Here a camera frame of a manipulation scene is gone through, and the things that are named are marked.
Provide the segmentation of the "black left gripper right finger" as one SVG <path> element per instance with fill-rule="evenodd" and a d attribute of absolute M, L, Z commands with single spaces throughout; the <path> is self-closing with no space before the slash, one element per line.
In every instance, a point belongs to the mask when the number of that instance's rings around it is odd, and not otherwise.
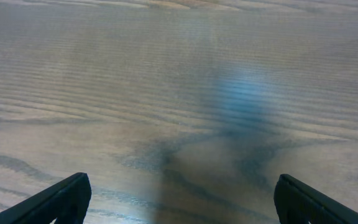
<path fill-rule="evenodd" d="M 358 213 L 300 180 L 280 175 L 273 196 L 281 224 L 358 224 Z"/>

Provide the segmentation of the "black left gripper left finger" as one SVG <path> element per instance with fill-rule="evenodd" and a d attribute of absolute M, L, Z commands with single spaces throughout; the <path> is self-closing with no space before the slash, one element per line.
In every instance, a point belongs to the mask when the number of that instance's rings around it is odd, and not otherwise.
<path fill-rule="evenodd" d="M 88 175 L 78 172 L 0 212 L 0 224 L 82 224 L 90 200 Z"/>

